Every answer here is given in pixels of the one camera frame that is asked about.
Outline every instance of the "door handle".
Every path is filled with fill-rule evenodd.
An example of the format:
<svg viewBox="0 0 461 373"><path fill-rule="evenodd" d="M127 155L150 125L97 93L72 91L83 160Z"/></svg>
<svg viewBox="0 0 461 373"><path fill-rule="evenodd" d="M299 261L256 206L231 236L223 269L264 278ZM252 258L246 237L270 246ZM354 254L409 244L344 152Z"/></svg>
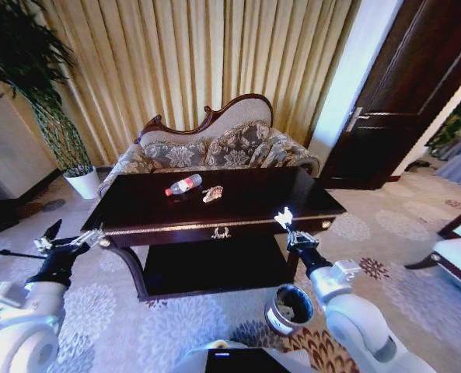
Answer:
<svg viewBox="0 0 461 373"><path fill-rule="evenodd" d="M356 106L355 109L351 111L351 119L349 120L349 123L346 126L346 130L344 130L345 132L351 132L353 130L356 120L370 118L370 115L361 115L362 110L363 110L363 107Z"/></svg>

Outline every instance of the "sofa armrest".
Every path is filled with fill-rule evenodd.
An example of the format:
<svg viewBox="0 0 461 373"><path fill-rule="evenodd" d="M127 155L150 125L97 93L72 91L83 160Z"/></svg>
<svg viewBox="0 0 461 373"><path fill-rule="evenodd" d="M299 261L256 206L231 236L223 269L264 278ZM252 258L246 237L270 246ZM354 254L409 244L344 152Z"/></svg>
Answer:
<svg viewBox="0 0 461 373"><path fill-rule="evenodd" d="M261 167L301 166L312 177L320 172L320 160L288 135L272 129L267 139L270 151Z"/></svg>
<svg viewBox="0 0 461 373"><path fill-rule="evenodd" d="M128 173L151 173L153 169L154 164L144 155L141 146L132 144L127 151L120 156L109 175L107 175L106 179L99 185L97 193L100 198L104 197L104 194L118 175L125 175Z"/></svg>

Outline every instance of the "white flower pot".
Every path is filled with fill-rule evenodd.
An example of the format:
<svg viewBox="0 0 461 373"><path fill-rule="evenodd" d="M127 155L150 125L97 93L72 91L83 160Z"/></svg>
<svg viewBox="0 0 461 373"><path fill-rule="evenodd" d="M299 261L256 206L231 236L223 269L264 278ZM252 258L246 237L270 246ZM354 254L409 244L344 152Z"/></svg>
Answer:
<svg viewBox="0 0 461 373"><path fill-rule="evenodd" d="M93 171L83 176L66 177L65 179L80 193L86 200L92 200L97 197L97 189L99 189L100 181L97 176L96 168Z"/></svg>

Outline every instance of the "white wall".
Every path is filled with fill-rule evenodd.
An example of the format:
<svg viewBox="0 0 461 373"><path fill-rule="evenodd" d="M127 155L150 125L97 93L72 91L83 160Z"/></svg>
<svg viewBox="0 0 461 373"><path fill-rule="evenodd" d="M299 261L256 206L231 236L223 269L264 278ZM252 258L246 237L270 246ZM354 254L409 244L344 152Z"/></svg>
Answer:
<svg viewBox="0 0 461 373"><path fill-rule="evenodd" d="M20 197L56 169L10 96L0 99L0 198L4 199Z"/></svg>
<svg viewBox="0 0 461 373"><path fill-rule="evenodd" d="M309 143L325 164L393 25L402 0L361 0Z"/></svg>
<svg viewBox="0 0 461 373"><path fill-rule="evenodd" d="M461 101L461 86L456 90L455 94L449 99L448 103L439 112L438 116L432 121L431 125L418 139L417 143L410 150L407 156L403 159L399 166L394 170L393 175L401 175L406 167L413 161L419 159L427 151L427 141L438 131L446 118L456 108Z"/></svg>

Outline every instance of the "lower table shelf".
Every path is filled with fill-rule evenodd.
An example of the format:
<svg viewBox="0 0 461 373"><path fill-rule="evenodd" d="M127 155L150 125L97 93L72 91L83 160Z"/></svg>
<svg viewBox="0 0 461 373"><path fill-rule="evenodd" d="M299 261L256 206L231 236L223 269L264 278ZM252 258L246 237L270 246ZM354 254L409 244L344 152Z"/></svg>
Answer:
<svg viewBox="0 0 461 373"><path fill-rule="evenodd" d="M144 279L150 298L291 282L284 255L272 235L150 246Z"/></svg>

